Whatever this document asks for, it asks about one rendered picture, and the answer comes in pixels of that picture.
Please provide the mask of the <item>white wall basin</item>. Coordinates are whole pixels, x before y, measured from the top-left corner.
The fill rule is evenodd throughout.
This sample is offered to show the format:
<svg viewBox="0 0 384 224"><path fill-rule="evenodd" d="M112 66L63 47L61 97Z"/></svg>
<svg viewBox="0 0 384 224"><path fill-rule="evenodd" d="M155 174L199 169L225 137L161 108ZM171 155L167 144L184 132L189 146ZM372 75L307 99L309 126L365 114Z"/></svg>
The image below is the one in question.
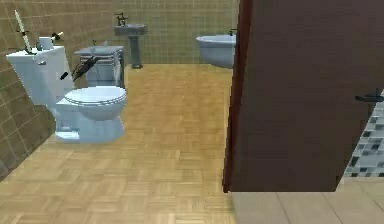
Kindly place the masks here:
<svg viewBox="0 0 384 224"><path fill-rule="evenodd" d="M232 69L236 36L229 34L199 36L196 38L201 59L213 66Z"/></svg>

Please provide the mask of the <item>grey pedestal sink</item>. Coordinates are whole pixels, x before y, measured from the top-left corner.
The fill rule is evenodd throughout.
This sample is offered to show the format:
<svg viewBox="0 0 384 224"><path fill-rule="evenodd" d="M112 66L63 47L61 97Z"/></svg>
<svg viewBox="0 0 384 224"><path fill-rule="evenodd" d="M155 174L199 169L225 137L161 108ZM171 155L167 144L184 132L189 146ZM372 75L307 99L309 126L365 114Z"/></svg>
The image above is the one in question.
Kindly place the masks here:
<svg viewBox="0 0 384 224"><path fill-rule="evenodd" d="M128 38L131 68L141 69L143 64L140 57L139 37L148 32L147 26L145 24L125 24L116 26L114 32L116 36L126 36Z"/></svg>

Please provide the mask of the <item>brown room door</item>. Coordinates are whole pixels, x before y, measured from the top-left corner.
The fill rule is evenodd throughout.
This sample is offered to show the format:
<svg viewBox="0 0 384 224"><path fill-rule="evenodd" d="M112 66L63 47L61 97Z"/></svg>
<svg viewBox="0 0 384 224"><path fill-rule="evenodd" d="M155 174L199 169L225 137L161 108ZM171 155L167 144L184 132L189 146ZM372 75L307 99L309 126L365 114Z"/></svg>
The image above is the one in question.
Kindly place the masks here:
<svg viewBox="0 0 384 224"><path fill-rule="evenodd" d="M239 0L225 192L333 192L384 90L384 0Z"/></svg>

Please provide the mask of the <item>grey vanity sink cabinet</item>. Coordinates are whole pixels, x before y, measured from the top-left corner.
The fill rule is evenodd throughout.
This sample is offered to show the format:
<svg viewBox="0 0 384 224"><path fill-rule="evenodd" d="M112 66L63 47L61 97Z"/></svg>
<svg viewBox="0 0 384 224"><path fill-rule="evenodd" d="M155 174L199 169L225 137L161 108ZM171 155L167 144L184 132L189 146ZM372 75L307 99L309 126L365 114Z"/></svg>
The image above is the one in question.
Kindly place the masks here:
<svg viewBox="0 0 384 224"><path fill-rule="evenodd" d="M98 61L85 73L89 87L124 85L124 50L122 46L91 46L75 52L81 62L92 56Z"/></svg>

